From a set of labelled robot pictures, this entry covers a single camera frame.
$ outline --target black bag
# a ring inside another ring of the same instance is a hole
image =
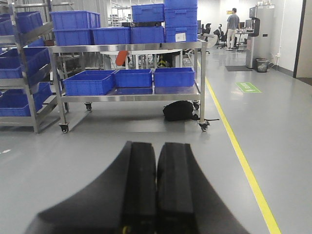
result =
[[[189,101],[176,101],[165,106],[163,113],[167,121],[199,120],[198,115],[193,115],[193,104]]]

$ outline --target white label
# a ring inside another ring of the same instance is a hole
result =
[[[175,41],[176,42],[186,41],[186,33],[177,33],[175,35]]]

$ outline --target caster wheel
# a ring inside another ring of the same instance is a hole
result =
[[[193,106],[194,106],[195,110],[198,110],[198,109],[199,109],[199,104],[198,104],[198,102],[193,102]]]
[[[60,128],[62,129],[63,133],[68,133],[69,131],[68,125],[60,125]]]
[[[91,103],[86,103],[85,105],[86,105],[87,111],[91,111],[92,110]]]
[[[199,126],[203,132],[206,132],[210,123],[200,123]]]

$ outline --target machine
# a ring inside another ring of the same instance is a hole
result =
[[[272,22],[275,5],[262,5],[250,8],[253,33],[248,34],[246,67],[256,68],[257,58],[270,59]]]

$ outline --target computer monitor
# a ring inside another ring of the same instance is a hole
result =
[[[197,20],[197,33],[201,33],[201,20]]]
[[[245,28],[252,28],[252,19],[247,19],[246,20]]]
[[[244,28],[245,27],[245,22],[239,22],[240,24],[240,28]]]

